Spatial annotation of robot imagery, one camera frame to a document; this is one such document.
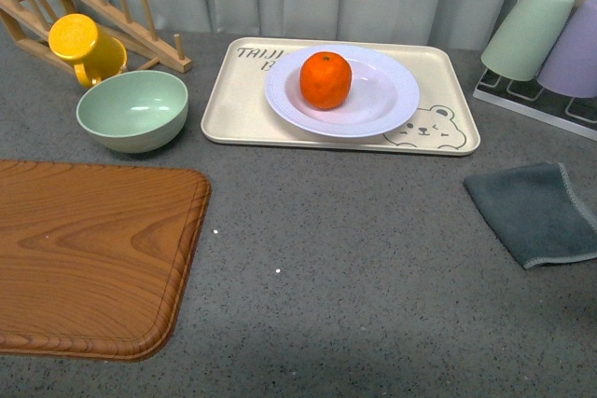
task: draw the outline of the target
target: purple cup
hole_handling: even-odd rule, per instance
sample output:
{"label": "purple cup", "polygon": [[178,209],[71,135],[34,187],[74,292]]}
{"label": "purple cup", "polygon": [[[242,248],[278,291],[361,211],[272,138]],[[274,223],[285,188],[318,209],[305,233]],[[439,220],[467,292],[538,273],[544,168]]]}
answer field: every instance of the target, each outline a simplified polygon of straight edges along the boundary
{"label": "purple cup", "polygon": [[537,82],[573,98],[597,96],[597,0],[586,0],[553,46]]}

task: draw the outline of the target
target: dish rack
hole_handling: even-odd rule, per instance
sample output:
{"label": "dish rack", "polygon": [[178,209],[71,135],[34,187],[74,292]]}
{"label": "dish rack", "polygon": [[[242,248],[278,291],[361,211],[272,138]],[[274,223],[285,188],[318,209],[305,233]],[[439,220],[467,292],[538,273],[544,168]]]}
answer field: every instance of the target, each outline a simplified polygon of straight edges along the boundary
{"label": "dish rack", "polygon": [[[59,1],[63,15],[77,13],[73,0]],[[146,26],[132,18],[127,0],[119,0],[120,8],[110,4],[107,0],[78,1],[93,9],[116,27],[100,25],[109,35],[120,40],[127,50],[147,59],[135,70],[150,69],[159,63],[180,73],[191,69],[192,61],[185,55],[180,34],[174,35],[174,46],[158,36],[148,0],[141,0]],[[59,18],[59,14],[52,8],[48,0],[0,0],[0,20],[4,23],[15,44],[32,55],[73,74],[72,67],[56,57],[49,49],[48,37],[51,23]],[[39,39],[28,37],[23,26],[36,34]]]}
{"label": "dish rack", "polygon": [[570,98],[543,89],[536,79],[514,81],[489,69],[473,97],[597,141],[597,98]]}

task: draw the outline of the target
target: mug handle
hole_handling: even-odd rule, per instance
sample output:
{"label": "mug handle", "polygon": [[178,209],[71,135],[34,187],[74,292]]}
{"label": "mug handle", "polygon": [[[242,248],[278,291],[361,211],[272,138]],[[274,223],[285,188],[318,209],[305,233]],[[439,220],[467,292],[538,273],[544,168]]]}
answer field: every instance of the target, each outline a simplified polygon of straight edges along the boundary
{"label": "mug handle", "polygon": [[90,89],[95,86],[97,83],[102,81],[101,78],[89,78],[87,76],[87,72],[85,72],[85,65],[83,64],[75,64],[75,75],[78,79],[78,82],[83,85],[83,87]]}

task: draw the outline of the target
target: wooden dish rack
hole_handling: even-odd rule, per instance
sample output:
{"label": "wooden dish rack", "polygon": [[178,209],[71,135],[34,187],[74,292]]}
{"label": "wooden dish rack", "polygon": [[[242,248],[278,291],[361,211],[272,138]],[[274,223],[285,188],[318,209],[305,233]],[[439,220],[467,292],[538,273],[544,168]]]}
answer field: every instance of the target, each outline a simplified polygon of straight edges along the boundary
{"label": "wooden dish rack", "polygon": [[[64,15],[77,13],[73,0],[59,1]],[[180,34],[174,35],[174,47],[160,39],[147,0],[141,0],[147,27],[133,20],[127,0],[119,0],[120,9],[111,5],[107,0],[78,1],[93,9],[115,26],[100,25],[109,35],[120,40],[127,50],[147,59],[135,70],[151,69],[159,63],[180,73],[190,70],[192,61],[185,55]],[[48,37],[51,23],[59,18],[60,16],[51,7],[48,0],[0,0],[0,19],[15,44],[34,56],[73,74],[72,67],[49,49]],[[36,34],[39,39],[28,37],[23,26]]]}

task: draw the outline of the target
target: bear cartoon print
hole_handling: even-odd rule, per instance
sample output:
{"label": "bear cartoon print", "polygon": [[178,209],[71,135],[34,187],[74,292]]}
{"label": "bear cartoon print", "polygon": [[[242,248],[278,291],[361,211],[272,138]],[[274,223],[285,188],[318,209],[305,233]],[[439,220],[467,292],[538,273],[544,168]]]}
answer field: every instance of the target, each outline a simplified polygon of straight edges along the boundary
{"label": "bear cartoon print", "polygon": [[441,104],[419,108],[404,125],[383,137],[396,146],[460,149],[466,144],[466,135],[453,119],[454,111]]}

